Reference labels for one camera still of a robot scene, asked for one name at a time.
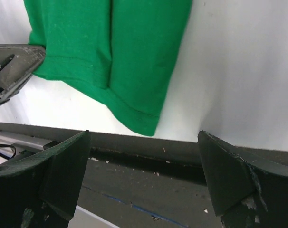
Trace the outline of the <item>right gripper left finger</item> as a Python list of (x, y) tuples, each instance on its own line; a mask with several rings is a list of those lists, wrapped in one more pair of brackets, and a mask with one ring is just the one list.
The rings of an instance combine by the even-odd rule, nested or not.
[(0, 228), (66, 228), (90, 152), (89, 131), (0, 165)]

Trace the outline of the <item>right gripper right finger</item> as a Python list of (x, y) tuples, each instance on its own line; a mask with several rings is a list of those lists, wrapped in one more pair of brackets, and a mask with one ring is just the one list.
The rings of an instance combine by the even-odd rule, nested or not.
[(225, 228), (288, 228), (288, 152), (237, 147), (198, 134), (201, 163)]

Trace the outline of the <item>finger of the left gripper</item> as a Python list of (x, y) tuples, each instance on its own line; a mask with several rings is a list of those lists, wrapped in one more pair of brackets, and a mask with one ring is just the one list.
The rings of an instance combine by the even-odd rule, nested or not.
[(0, 106), (20, 92), (45, 56), (43, 46), (0, 44)]

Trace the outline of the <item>green t-shirt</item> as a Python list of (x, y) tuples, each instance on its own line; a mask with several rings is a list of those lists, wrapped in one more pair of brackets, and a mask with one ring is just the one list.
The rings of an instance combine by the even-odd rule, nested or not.
[(153, 136), (192, 8), (190, 0), (27, 0), (29, 43), (46, 55), (34, 75), (105, 105)]

